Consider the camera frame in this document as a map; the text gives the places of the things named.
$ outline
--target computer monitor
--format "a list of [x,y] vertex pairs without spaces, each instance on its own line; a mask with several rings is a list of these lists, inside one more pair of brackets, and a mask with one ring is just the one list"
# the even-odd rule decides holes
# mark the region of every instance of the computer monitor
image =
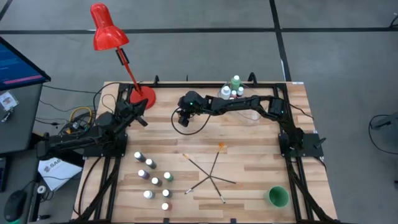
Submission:
[[0,37],[0,91],[50,80],[43,70]]

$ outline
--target small bottle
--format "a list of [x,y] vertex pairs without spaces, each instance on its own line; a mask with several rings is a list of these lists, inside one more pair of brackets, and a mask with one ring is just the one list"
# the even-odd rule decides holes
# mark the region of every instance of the small bottle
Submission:
[[221,97],[222,97],[222,99],[224,99],[224,100],[228,100],[228,98],[229,98],[229,96],[230,96],[230,94],[231,94],[231,89],[229,88],[229,86],[224,86],[222,89],[221,89]]
[[234,99],[236,98],[236,91],[235,90],[231,91],[231,97],[234,98]]
[[155,193],[151,192],[150,190],[144,191],[144,197],[146,199],[152,199],[155,197]]
[[173,193],[172,193],[171,191],[167,190],[167,189],[163,190],[163,191],[162,191],[162,194],[163,194],[163,196],[164,196],[165,198],[171,198],[172,195],[173,195]]
[[139,170],[138,171],[138,176],[140,176],[143,179],[149,179],[150,175],[148,172],[144,171],[144,170]]
[[174,179],[173,175],[170,172],[165,172],[163,176],[169,182],[173,181]]
[[231,79],[231,89],[232,90],[238,90],[240,85],[241,85],[241,79],[239,78],[239,75],[235,75]]
[[140,162],[145,162],[147,160],[147,158],[145,158],[145,156],[142,155],[141,152],[134,153],[134,157]]
[[242,97],[243,96],[243,87],[239,87],[237,92],[236,92],[237,97]]
[[159,178],[157,178],[157,177],[152,178],[152,183],[153,183],[155,186],[158,186],[158,187],[161,187],[162,184],[163,184],[162,181],[159,180]]
[[172,209],[172,204],[165,202],[165,203],[162,204],[162,209],[164,211],[170,211]]
[[156,169],[156,163],[152,159],[147,159],[145,163],[151,168]]

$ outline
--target yellow cable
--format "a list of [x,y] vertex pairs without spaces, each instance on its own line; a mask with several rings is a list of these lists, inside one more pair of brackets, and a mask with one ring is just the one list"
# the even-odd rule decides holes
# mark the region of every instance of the yellow cable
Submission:
[[91,118],[93,117],[93,112],[91,111],[90,108],[86,107],[86,106],[81,106],[79,108],[76,108],[74,111],[72,111],[72,113],[70,114],[70,118],[69,121],[72,121],[73,119],[73,115],[76,113],[76,111],[78,110],[88,110],[90,112],[90,118],[88,120],[88,124],[91,122]]

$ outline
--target wooden table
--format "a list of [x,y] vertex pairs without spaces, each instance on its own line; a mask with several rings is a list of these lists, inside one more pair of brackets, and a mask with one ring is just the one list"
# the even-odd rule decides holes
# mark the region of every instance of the wooden table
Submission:
[[[290,102],[310,114],[304,85],[287,83],[287,89]],[[116,97],[117,90],[118,85],[110,85],[102,91],[102,95],[112,94]],[[144,128],[135,121],[126,130],[129,141],[126,155],[121,161],[112,222],[159,223],[163,222],[163,218],[170,218],[170,222],[228,223],[231,218],[236,218],[238,223],[295,223],[291,200],[286,207],[275,208],[263,199],[263,194],[276,185],[283,186],[290,193],[286,163],[280,155],[277,140],[279,125],[276,122],[268,119],[252,121],[233,112],[211,117],[201,132],[193,136],[183,136],[173,130],[170,123],[170,115],[177,107],[178,99],[188,90],[195,90],[201,96],[216,96],[218,89],[154,88],[154,90],[156,103],[144,114],[144,119],[149,125]],[[256,88],[255,91],[260,95],[273,95],[270,89]],[[104,103],[108,107],[114,107],[114,100],[111,97],[105,97]],[[100,103],[98,114],[106,110]],[[311,118],[294,108],[292,113],[296,126],[308,133],[315,130]],[[244,115],[252,119],[257,118],[251,111]],[[188,128],[183,128],[177,123],[177,116],[174,121],[179,130],[189,133],[198,129],[206,118],[207,115],[194,117]],[[223,142],[225,147],[218,156],[213,175],[238,183],[235,185],[215,180],[226,204],[221,202],[210,180],[185,195],[186,190],[204,179],[206,175],[182,154],[187,154],[209,172],[219,142]],[[133,154],[136,151],[153,159],[157,163],[156,170],[151,170],[144,163],[135,160]],[[95,160],[96,158],[91,158],[85,162],[82,180],[85,179],[88,169]],[[82,208],[88,206],[98,191],[103,161],[104,159],[99,161],[88,179],[83,193]],[[329,216],[336,218],[325,168],[313,158],[303,158],[303,166],[310,193]],[[149,171],[151,177],[161,178],[163,186],[156,187],[149,180],[138,177],[139,169]],[[165,171],[174,175],[173,182],[164,180],[162,176]],[[171,190],[173,197],[163,198],[161,194],[163,189]],[[155,198],[152,200],[144,198],[145,190],[153,190],[156,193]],[[301,213],[305,218],[305,206],[299,190],[298,195]],[[160,206],[164,202],[172,204],[171,211],[165,212],[161,209]],[[107,203],[106,195],[101,212],[102,218],[105,217]]]

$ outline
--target gray floor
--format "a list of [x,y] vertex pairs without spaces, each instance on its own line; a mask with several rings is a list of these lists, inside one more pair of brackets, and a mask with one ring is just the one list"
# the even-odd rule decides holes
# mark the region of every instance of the gray floor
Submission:
[[[0,7],[6,1],[0,0]],[[2,30],[94,29],[91,0],[13,0]],[[268,1],[103,1],[123,29],[176,27],[273,27]],[[276,2],[282,27],[385,27],[398,2]],[[274,33],[130,34],[124,49],[138,80],[226,80],[255,72],[261,81],[282,81]],[[129,80],[114,51],[95,52],[91,34],[4,35],[52,78],[49,85],[97,90],[104,81]],[[398,32],[283,34],[293,81],[307,88],[318,132],[327,138],[328,178],[340,220],[396,223],[397,157],[377,151],[368,137],[375,114],[398,111]],[[66,109],[90,105],[91,95],[44,89],[42,100]],[[37,116],[68,118],[40,105]],[[35,124],[40,132],[57,132]],[[396,131],[373,133],[384,149],[398,152]],[[41,207],[51,222],[70,218],[78,182],[69,182]]]

